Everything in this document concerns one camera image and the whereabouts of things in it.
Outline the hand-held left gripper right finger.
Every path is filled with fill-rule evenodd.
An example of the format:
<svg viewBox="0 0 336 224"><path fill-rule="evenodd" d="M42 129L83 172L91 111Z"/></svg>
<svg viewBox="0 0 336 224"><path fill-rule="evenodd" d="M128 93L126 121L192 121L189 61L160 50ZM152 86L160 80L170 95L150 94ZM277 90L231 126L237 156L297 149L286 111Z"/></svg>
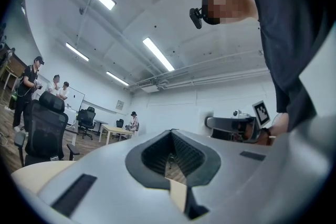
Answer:
<svg viewBox="0 0 336 224"><path fill-rule="evenodd" d="M335 119L315 118L266 148L256 161L231 153L206 186L193 187L207 213L190 219L177 207L168 223L334 223Z"/></svg>

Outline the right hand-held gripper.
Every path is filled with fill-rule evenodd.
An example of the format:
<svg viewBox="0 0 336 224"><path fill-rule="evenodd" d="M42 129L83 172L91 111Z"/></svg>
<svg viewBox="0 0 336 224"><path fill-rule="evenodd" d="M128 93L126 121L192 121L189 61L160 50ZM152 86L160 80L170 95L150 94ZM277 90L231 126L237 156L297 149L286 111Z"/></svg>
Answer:
<svg viewBox="0 0 336 224"><path fill-rule="evenodd" d="M212 130L211 137L240 143L270 143L270 121L264 101L252 105L254 115L235 110L231 118L208 116L204 124Z"/></svg>

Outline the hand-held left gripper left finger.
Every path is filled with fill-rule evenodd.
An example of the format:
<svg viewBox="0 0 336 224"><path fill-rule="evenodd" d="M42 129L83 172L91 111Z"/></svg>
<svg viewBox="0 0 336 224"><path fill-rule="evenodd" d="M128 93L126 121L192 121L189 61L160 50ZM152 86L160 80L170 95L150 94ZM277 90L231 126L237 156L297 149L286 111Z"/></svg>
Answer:
<svg viewBox="0 0 336 224"><path fill-rule="evenodd" d="M76 161L39 191L37 212L48 223L189 223L168 190L143 187L126 168L128 152L156 136L152 132L102 146ZM66 217L52 204L82 174L96 180Z"/></svg>

